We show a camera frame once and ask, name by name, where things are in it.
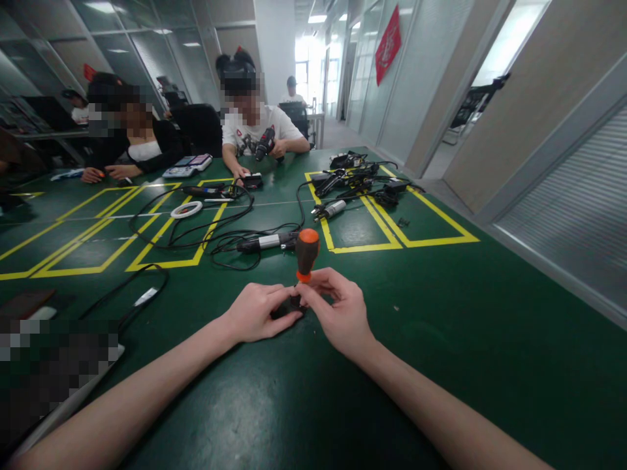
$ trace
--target red banner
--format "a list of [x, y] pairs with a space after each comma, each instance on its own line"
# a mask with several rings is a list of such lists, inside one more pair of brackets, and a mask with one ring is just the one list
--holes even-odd
[[380, 85], [385, 72], [390, 67], [398, 50], [400, 49], [400, 18], [398, 16], [398, 5], [392, 12], [392, 18], [385, 28], [383, 37], [381, 37], [381, 44], [375, 54], [376, 67], [377, 67], [377, 86]]
[[87, 64], [83, 64], [83, 75], [88, 82], [93, 80], [93, 76], [96, 75], [96, 73], [96, 70], [94, 70], [92, 67]]

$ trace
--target hand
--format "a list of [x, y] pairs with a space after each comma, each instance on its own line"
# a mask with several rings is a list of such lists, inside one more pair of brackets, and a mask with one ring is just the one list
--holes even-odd
[[[317, 315], [331, 344], [352, 361], [358, 360], [377, 344], [366, 318], [364, 294], [354, 282], [336, 270], [324, 268], [312, 272], [308, 284], [298, 284], [301, 303]], [[320, 297], [330, 295], [329, 305]]]
[[144, 173], [137, 165], [109, 165], [104, 169], [109, 172], [109, 176], [111, 176], [114, 180], [134, 178], [135, 176], [140, 176]]
[[[233, 178], [237, 180], [237, 178], [243, 178], [244, 176], [250, 175], [250, 170], [248, 168], [244, 168], [243, 166], [238, 166], [233, 170]], [[237, 186], [244, 187], [244, 182], [242, 180], [237, 181]]]
[[235, 343], [252, 343], [270, 338], [288, 329], [302, 317], [302, 312], [293, 311], [277, 320], [270, 318], [270, 312], [279, 308], [291, 295], [297, 295], [293, 287], [250, 283], [220, 319], [224, 320]]
[[287, 151], [287, 141], [285, 139], [275, 139], [274, 148], [270, 152], [270, 156], [275, 159], [279, 159], [281, 157], [285, 157], [285, 152]]
[[100, 183], [104, 177], [105, 174], [98, 168], [88, 167], [83, 171], [83, 176], [80, 177], [80, 180], [83, 183]]

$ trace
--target white t-shirt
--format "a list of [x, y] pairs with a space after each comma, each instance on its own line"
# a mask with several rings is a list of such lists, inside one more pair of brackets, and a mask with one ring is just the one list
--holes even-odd
[[146, 161], [162, 154], [159, 143], [156, 140], [145, 144], [135, 144], [129, 147], [129, 157], [135, 161]]
[[238, 157], [255, 155], [259, 139], [269, 127], [274, 128], [276, 139], [292, 140], [302, 137], [300, 131], [281, 108], [262, 104], [259, 124], [256, 126], [244, 124], [240, 114], [228, 113], [222, 125], [222, 144], [234, 145]]
[[72, 110], [72, 119], [78, 125], [85, 125], [89, 123], [89, 107], [85, 106], [85, 108], [74, 108]]
[[302, 95], [299, 95], [298, 93], [296, 93], [294, 96], [290, 96], [289, 93], [286, 93], [283, 95], [283, 97], [281, 98], [281, 102], [295, 102], [295, 101], [301, 101], [301, 102], [305, 102], [304, 98], [302, 97]]

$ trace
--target black chair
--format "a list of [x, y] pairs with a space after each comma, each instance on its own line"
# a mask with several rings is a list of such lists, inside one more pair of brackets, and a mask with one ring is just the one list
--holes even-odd
[[192, 154], [209, 153], [213, 158], [222, 158], [222, 124], [213, 106], [190, 104], [170, 112], [181, 132], [189, 137]]
[[[285, 114], [289, 117], [292, 123], [300, 131], [300, 133], [309, 140], [309, 121], [307, 120], [307, 108], [302, 105], [301, 102], [285, 102], [279, 103]], [[315, 147], [315, 135], [313, 138], [313, 144], [310, 144], [312, 149]]]
[[485, 107], [488, 105], [494, 94], [503, 88], [510, 75], [510, 73], [507, 73], [503, 76], [497, 77], [490, 85], [471, 87], [466, 95], [466, 99], [464, 99], [462, 106], [460, 106], [453, 122], [449, 126], [448, 132], [457, 135], [455, 142], [448, 142], [446, 139], [442, 139], [442, 142], [451, 146], [457, 145], [457, 142], [464, 132], [468, 122], [472, 120], [475, 114], [485, 111]]

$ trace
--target white ring light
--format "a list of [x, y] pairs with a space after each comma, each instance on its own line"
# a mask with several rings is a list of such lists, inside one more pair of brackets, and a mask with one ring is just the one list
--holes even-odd
[[202, 209], [201, 201], [188, 202], [187, 204], [178, 206], [176, 209], [170, 212], [170, 217], [172, 217], [173, 219], [185, 219], [186, 217], [189, 217], [190, 215], [194, 215], [201, 209]]

